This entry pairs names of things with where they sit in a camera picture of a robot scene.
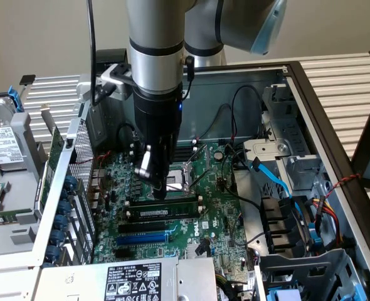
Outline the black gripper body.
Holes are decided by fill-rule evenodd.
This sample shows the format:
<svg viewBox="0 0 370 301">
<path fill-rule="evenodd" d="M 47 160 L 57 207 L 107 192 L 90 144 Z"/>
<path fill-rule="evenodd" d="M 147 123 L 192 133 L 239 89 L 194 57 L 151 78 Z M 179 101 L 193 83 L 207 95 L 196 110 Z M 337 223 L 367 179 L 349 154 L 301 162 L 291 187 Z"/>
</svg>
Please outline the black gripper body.
<svg viewBox="0 0 370 301">
<path fill-rule="evenodd" d="M 134 88 L 135 123 L 147 144 L 177 144 L 182 122 L 182 85 L 163 94 Z"/>
</svg>

